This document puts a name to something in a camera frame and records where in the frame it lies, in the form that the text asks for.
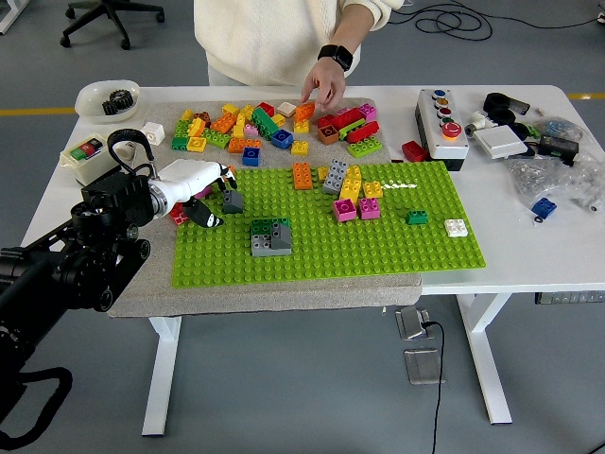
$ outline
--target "gear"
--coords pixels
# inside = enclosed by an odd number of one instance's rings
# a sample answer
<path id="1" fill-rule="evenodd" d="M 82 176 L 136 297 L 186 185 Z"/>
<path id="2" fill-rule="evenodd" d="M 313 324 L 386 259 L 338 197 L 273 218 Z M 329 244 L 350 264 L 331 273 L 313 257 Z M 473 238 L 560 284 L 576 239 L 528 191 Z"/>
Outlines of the gear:
<path id="1" fill-rule="evenodd" d="M 117 106 L 113 101 L 105 101 L 103 103 L 103 112 L 105 112 L 105 115 L 116 115 Z"/>
<path id="2" fill-rule="evenodd" d="M 134 104 L 132 94 L 128 90 L 116 90 L 111 93 L 110 101 L 112 101 L 120 111 L 132 107 L 132 104 Z"/>

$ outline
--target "white bowl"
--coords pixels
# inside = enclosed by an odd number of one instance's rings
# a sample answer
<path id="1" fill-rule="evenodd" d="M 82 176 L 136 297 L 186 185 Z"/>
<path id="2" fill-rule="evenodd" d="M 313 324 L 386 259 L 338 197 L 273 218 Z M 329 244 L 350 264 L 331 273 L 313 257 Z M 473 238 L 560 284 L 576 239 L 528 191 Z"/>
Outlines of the white bowl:
<path id="1" fill-rule="evenodd" d="M 105 115 L 103 102 L 108 101 L 116 90 L 128 90 L 133 104 L 115 115 Z M 102 80 L 85 86 L 76 99 L 76 113 L 91 123 L 119 123 L 130 118 L 139 107 L 140 88 L 132 80 Z"/>

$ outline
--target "white robotic hand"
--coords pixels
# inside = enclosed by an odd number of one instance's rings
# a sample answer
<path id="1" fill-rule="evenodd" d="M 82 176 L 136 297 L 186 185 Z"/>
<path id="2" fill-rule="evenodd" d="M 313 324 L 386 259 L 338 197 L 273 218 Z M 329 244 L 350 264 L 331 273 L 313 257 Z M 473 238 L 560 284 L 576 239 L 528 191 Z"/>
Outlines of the white robotic hand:
<path id="1" fill-rule="evenodd" d="M 223 177 L 229 185 L 237 188 L 231 170 L 219 163 L 178 159 L 158 173 L 157 179 L 149 180 L 154 218 L 167 215 L 175 203 L 182 202 L 182 211 L 201 227 L 217 227 L 224 223 L 222 218 L 212 214 L 210 209 L 195 195 L 206 186 L 217 183 L 221 191 L 226 189 Z"/>

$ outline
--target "black smartwatch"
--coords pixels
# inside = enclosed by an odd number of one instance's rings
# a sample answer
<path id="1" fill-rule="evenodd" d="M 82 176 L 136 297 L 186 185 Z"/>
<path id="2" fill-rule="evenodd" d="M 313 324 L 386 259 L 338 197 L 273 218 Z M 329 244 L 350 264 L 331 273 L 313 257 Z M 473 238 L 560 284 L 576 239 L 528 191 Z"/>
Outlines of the black smartwatch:
<path id="1" fill-rule="evenodd" d="M 320 54 L 318 55 L 318 60 L 323 57 L 330 57 L 340 66 L 342 66 L 342 69 L 345 71 L 349 71 L 349 69 L 351 69 L 351 65 L 353 64 L 353 54 L 342 45 L 325 45 L 321 48 Z"/>

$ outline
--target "white table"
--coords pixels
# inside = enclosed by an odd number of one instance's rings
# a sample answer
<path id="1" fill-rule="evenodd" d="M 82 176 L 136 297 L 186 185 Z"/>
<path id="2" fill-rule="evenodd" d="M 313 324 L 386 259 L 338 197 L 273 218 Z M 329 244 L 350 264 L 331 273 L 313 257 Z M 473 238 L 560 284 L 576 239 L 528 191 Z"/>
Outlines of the white table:
<path id="1" fill-rule="evenodd" d="M 423 88 L 451 89 L 462 118 L 479 110 L 486 94 L 500 92 L 587 129 L 565 94 L 553 86 L 350 87 L 346 95 L 375 101 L 387 141 L 385 145 L 392 157 L 404 159 L 401 145 L 409 140 L 419 140 L 414 109 Z M 79 120 L 68 144 L 73 145 L 92 132 L 107 135 L 118 128 L 140 128 L 145 121 L 146 109 L 152 103 L 270 101 L 296 98 L 298 94 L 297 89 L 289 87 L 142 88 L 142 104 L 134 117 L 119 125 L 91 125 Z M 537 114 L 530 113 L 527 121 L 537 118 Z M 582 152 L 599 159 L 603 157 L 603 149 L 596 140 L 583 147 Z M 512 293 L 605 289 L 603 226 L 600 219 L 570 204 L 560 205 L 555 215 L 543 224 L 536 224 L 535 216 L 521 203 L 506 166 L 500 160 L 488 158 L 473 141 L 462 170 L 452 172 L 451 176 L 487 267 L 423 273 L 422 294 L 458 296 L 490 421 L 493 424 L 510 423 L 509 408 L 485 329 Z M 58 166 L 27 230 L 24 244 L 63 223 L 69 209 L 79 201 L 78 186 L 69 173 Z M 143 434 L 159 435 L 164 433 L 181 317 L 150 320 L 160 341 Z"/>
<path id="2" fill-rule="evenodd" d="M 27 6 L 29 0 L 7 0 L 10 11 L 0 22 L 0 35 L 4 35 L 13 22 L 17 19 L 21 11 Z"/>

